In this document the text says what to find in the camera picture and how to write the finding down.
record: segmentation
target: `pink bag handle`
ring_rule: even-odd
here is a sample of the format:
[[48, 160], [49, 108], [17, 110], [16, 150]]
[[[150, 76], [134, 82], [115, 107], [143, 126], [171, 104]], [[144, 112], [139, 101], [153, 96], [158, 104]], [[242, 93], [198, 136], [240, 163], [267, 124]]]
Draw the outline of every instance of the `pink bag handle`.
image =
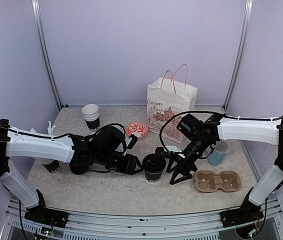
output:
[[167, 73], [170, 73], [170, 74], [171, 74], [171, 81], [172, 81], [172, 84], [173, 84], [173, 90], [174, 90], [174, 92], [176, 93], [176, 87], [175, 87], [175, 82], [174, 82], [174, 75], [173, 75], [173, 73], [172, 73], [170, 70], [167, 70], [167, 71], [165, 72], [165, 74], [163, 75], [160, 88], [163, 87], [163, 82], [164, 82], [164, 79], [165, 79], [165, 76], [166, 76]]
[[188, 65], [187, 65], [186, 63], [180, 65], [180, 67], [173, 73], [171, 79], [174, 81], [174, 76], [175, 76], [175, 74], [176, 74], [183, 66], [186, 66], [186, 77], [185, 77], [185, 87], [186, 87], [187, 78], [188, 78]]

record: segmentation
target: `black cup lid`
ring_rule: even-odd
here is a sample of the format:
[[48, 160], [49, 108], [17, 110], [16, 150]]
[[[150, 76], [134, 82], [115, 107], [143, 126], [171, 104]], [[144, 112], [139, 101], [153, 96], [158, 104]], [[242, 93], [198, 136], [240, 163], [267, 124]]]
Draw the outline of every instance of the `black cup lid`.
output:
[[166, 160], [162, 156], [149, 154], [142, 160], [142, 166], [149, 173], [158, 173], [166, 167]]

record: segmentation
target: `cup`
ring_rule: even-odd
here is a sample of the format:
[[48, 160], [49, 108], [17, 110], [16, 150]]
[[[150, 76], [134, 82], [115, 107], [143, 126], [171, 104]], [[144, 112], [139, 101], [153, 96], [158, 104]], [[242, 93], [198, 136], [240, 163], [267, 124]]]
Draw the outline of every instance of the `cup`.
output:
[[100, 110], [96, 104], [88, 104], [81, 109], [86, 125], [91, 132], [98, 131], [100, 127]]
[[41, 165], [44, 166], [44, 168], [51, 174], [56, 174], [61, 170], [60, 162], [57, 160], [52, 159], [45, 159], [45, 158], [34, 158], [35, 160], [38, 160]]
[[161, 178], [166, 167], [166, 160], [153, 153], [145, 156], [142, 160], [142, 166], [146, 179], [151, 183], [156, 183]]
[[[230, 150], [230, 146], [225, 141], [218, 141], [215, 146], [215, 149], [211, 155], [208, 156], [208, 162], [212, 166], [218, 166], [222, 164], [224, 159], [226, 158], [227, 153]], [[205, 154], [208, 155], [211, 152], [210, 148], [205, 150]]]

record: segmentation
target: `purple wall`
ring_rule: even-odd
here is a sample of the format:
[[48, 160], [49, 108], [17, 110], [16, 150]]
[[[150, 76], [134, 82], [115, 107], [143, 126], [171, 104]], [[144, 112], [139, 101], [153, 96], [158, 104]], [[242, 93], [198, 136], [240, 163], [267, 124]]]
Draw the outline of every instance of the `purple wall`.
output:
[[182, 63], [199, 88], [197, 104], [224, 103], [244, 0], [49, 0], [40, 7], [64, 104], [146, 104], [147, 84]]
[[[255, 117], [283, 113], [283, 1], [254, 1], [230, 113]], [[245, 146], [263, 175], [274, 163], [277, 147], [254, 142]], [[283, 210], [283, 186], [277, 195]]]
[[[13, 126], [45, 131], [57, 108], [41, 56], [32, 2], [0, 0], [0, 119]], [[16, 159], [27, 176], [32, 161]], [[0, 184], [0, 222], [10, 194]]]

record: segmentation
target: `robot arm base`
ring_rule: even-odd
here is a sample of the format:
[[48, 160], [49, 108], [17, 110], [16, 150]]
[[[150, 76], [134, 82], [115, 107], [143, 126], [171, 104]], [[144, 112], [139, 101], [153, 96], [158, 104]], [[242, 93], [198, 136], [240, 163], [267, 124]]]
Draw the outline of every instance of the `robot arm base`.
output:
[[25, 219], [64, 229], [69, 214], [65, 211], [46, 208], [42, 193], [38, 189], [36, 191], [39, 196], [39, 204], [35, 207], [27, 208]]
[[220, 213], [224, 228], [250, 223], [256, 221], [257, 218], [262, 219], [264, 217], [261, 206], [256, 206], [249, 201], [249, 195], [252, 189], [247, 193], [240, 208], [226, 210]]

